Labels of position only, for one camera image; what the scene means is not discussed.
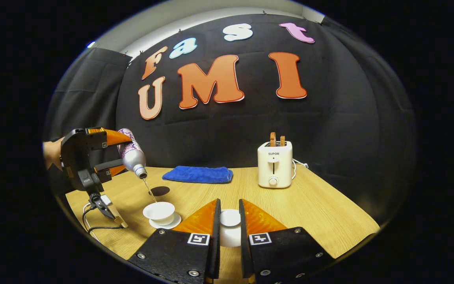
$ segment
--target black cable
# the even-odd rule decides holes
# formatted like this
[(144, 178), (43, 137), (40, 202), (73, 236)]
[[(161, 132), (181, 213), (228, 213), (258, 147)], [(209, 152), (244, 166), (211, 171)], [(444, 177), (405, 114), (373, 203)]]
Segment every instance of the black cable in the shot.
[(85, 228), (85, 230), (87, 230), (87, 226), (85, 225), (85, 214), (87, 214), (87, 212), (89, 212), (90, 210), (94, 210), (93, 207), (87, 209), (85, 212), (83, 212), (83, 215), (82, 215), (82, 222), (83, 222), (83, 228)]
[(118, 227), (92, 227), (87, 231), (87, 233), (90, 234), (90, 232), (94, 229), (122, 229), (122, 228), (124, 228), (124, 227), (122, 227), (121, 225)]

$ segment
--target table surface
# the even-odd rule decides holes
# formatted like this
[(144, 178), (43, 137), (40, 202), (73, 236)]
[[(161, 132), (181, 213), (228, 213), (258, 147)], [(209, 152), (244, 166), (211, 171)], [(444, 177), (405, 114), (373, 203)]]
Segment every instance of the table surface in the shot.
[[(258, 185), (257, 167), (232, 168), (230, 183), (207, 184), (162, 180), (170, 168), (147, 167), (146, 181), (150, 188), (166, 186), (169, 193), (156, 196), (157, 201), (170, 202), (182, 220), (216, 198), (222, 209), (238, 209), (240, 198), (260, 207), (287, 228), (303, 227), (334, 258), (346, 253), (380, 226), (358, 205), (302, 165), (290, 187), (266, 189)], [(150, 237), (155, 228), (142, 214), (153, 202), (144, 181), (133, 172), (126, 172), (103, 183), (104, 193), (112, 200), (128, 224), (123, 230), (94, 230), (101, 244), (124, 259), (129, 259)], [(81, 223), (82, 208), (88, 202), (86, 192), (66, 195)], [(99, 210), (87, 213), (90, 226), (116, 226)], [(216, 284), (246, 284), (241, 276), (240, 247), (220, 247), (220, 278)]]

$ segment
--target blue towel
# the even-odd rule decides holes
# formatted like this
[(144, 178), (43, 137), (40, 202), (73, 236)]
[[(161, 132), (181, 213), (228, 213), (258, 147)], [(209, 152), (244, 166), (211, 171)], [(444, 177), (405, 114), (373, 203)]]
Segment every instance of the blue towel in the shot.
[(178, 166), (162, 176), (163, 180), (197, 183), (225, 183), (232, 179), (232, 171), (226, 167), (202, 168)]

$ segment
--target white wall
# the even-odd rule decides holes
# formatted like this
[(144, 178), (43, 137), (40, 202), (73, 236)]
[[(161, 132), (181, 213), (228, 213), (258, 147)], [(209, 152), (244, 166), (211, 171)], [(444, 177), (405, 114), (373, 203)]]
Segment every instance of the white wall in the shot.
[(324, 15), (290, 0), (169, 0), (136, 14), (96, 40), (94, 47), (127, 53), (139, 52), (185, 30), (211, 20), (243, 14), (306, 17), (321, 23)]

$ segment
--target toaster knob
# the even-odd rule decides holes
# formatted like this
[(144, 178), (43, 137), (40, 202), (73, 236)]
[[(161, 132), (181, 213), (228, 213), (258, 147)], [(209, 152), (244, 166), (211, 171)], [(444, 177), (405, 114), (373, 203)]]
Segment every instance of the toaster knob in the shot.
[(270, 185), (276, 185), (278, 183), (278, 178), (275, 176), (272, 176), (269, 178), (269, 184)]

